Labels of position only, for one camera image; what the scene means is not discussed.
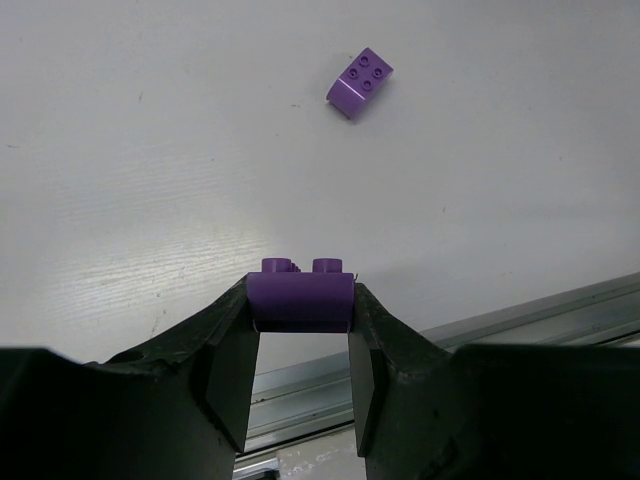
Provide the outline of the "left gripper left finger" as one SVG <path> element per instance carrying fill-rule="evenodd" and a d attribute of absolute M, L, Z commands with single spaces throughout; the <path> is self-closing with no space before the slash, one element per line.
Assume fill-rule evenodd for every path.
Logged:
<path fill-rule="evenodd" d="M 247 288 L 104 363 L 1 352 L 5 479 L 228 479 L 244 450 L 259 335 Z"/>

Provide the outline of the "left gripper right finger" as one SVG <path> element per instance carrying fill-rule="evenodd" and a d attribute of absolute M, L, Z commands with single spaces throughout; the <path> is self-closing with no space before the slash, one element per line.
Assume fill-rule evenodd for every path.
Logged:
<path fill-rule="evenodd" d="M 370 479 L 635 479 L 639 353 L 466 345 L 448 352 L 355 287 L 357 452 Z"/>

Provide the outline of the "purple curved lego brick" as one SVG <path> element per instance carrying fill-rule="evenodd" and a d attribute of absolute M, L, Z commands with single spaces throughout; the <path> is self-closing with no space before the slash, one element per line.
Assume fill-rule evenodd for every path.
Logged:
<path fill-rule="evenodd" d="M 318 258 L 304 272 L 288 258 L 265 258 L 246 277 L 254 328 L 261 333 L 347 333 L 354 312 L 355 275 L 343 261 Z"/>

